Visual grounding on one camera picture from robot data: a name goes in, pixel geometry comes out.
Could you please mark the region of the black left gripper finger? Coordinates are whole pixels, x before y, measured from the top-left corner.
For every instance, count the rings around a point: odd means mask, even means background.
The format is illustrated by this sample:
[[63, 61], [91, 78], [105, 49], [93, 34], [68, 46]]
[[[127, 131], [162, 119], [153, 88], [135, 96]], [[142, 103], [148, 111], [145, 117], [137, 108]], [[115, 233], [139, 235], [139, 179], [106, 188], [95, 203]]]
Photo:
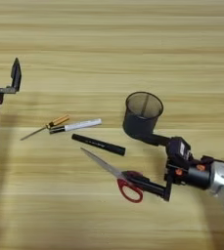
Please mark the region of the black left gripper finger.
[[15, 61], [13, 63], [11, 78], [12, 78], [12, 87], [15, 89], [16, 92], [18, 92], [20, 90], [22, 81], [22, 70], [18, 58], [15, 58]]

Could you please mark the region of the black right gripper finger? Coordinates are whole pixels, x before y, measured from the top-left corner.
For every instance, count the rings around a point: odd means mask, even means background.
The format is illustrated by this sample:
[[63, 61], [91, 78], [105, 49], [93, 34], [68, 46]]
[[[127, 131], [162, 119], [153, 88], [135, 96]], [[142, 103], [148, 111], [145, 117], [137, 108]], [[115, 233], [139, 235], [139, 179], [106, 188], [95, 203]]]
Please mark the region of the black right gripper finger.
[[132, 183], [135, 187], [142, 191], [147, 191], [155, 195], [160, 196], [163, 200], [169, 199], [169, 187], [164, 187], [153, 183], [149, 178], [137, 173], [127, 172], [126, 179]]
[[167, 146], [170, 139], [157, 134], [137, 134], [135, 138], [152, 146]]

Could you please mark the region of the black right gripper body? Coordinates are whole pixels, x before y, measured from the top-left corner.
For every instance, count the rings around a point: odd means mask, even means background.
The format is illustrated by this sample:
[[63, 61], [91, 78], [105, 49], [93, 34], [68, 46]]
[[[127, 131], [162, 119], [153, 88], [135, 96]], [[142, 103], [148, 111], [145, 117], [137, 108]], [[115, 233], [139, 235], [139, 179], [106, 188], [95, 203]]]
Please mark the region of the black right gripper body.
[[188, 185], [203, 190], [208, 189], [212, 163], [213, 158], [209, 156], [203, 156], [200, 160], [190, 159], [188, 161], [168, 158], [164, 180], [166, 186], [169, 187], [169, 199], [172, 185]]

